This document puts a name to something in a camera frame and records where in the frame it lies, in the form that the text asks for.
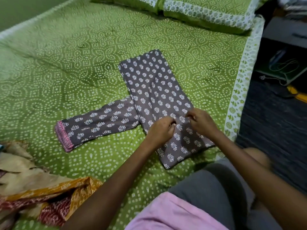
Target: green wall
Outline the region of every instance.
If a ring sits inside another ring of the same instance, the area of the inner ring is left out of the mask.
[[[0,31],[39,15],[67,0],[0,0]]]

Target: green pillow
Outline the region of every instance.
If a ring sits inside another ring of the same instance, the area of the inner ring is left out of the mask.
[[[160,0],[164,16],[213,31],[241,34],[251,29],[259,0]]]
[[[91,0],[92,2],[111,2],[132,8],[158,13],[159,0]]]

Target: bed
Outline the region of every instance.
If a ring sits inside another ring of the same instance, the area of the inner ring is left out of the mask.
[[[106,181],[144,139],[142,128],[65,153],[54,125],[127,96],[118,63],[156,48],[194,106],[207,110],[235,140],[263,24],[256,17],[250,36],[240,36],[116,4],[70,0],[0,34],[0,140],[27,140],[36,164],[51,173]],[[161,192],[221,156],[211,148],[165,170],[153,155],[111,228],[123,229]],[[41,228],[45,226],[23,218],[15,225]]]

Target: person's right hand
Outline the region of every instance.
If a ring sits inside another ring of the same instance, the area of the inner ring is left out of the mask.
[[[211,141],[220,132],[211,116],[204,110],[193,108],[187,112],[186,117],[190,119],[194,130]]]

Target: folded kurta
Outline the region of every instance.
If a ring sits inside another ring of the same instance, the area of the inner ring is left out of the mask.
[[[164,116],[176,121],[174,136],[157,150],[160,161],[170,169],[213,142],[192,129],[185,118],[193,108],[159,50],[122,61],[118,69],[130,96],[86,114],[61,120],[56,133],[66,152],[100,136],[126,131],[141,124],[145,132]]]

